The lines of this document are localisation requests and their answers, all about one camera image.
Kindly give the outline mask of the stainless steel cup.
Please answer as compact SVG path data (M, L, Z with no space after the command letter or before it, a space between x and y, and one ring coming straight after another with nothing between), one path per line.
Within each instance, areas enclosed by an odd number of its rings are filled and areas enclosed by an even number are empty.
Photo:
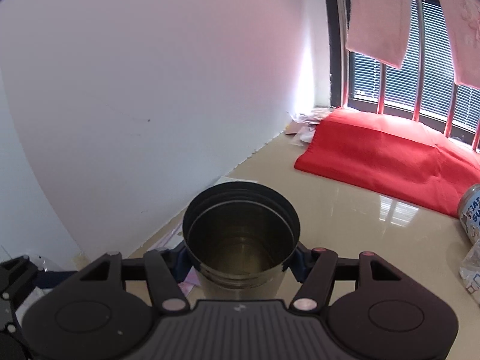
M207 299L263 300L278 293L299 243L300 221L274 189L233 181L195 197L182 231Z

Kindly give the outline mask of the clear glass cartoon cup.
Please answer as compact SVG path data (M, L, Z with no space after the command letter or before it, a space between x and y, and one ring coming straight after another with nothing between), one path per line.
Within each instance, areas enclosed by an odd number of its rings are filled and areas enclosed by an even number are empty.
M460 277L465 289L480 304L480 241L477 240L460 264Z

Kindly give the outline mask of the red cloth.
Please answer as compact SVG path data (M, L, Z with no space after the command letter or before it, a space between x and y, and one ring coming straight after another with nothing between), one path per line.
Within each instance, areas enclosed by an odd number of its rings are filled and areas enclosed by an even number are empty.
M479 154L410 119L338 108L295 169L455 217L479 183Z

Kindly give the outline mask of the papers in corner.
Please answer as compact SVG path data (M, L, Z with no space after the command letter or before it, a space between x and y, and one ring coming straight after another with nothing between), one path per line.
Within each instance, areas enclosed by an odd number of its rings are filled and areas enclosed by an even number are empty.
M291 115L283 133L291 137L291 144L307 146L312 142L317 126L333 111L332 107L315 107L311 111Z

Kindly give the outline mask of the blue printed mug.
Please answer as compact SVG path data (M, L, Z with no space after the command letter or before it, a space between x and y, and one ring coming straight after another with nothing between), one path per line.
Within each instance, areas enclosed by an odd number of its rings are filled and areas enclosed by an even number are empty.
M479 240L480 231L480 184L474 184L467 189L459 201L457 213L462 228L471 243Z

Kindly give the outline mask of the metal window railing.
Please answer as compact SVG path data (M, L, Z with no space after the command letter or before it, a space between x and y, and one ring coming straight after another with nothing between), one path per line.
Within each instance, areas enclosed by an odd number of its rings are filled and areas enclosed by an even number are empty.
M439 0L412 0L408 48L400 69L350 52L343 45L351 0L326 0L330 103L415 119L479 147L479 90L456 85Z

